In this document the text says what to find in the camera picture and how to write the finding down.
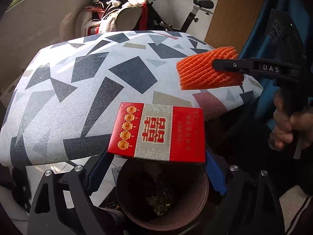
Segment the person's right hand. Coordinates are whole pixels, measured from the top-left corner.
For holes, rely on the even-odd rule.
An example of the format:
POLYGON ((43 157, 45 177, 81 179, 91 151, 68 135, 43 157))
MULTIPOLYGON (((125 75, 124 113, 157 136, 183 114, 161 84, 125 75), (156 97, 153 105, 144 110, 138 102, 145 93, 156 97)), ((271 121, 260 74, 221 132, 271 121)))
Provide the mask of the person's right hand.
POLYGON ((306 149, 312 145, 312 107, 304 112, 296 112, 289 116, 285 111, 284 99, 281 90, 274 95, 275 112, 273 118, 275 126, 270 134, 270 144, 276 150, 282 150, 292 143, 294 134, 292 131, 300 132, 302 139, 300 149, 306 149))

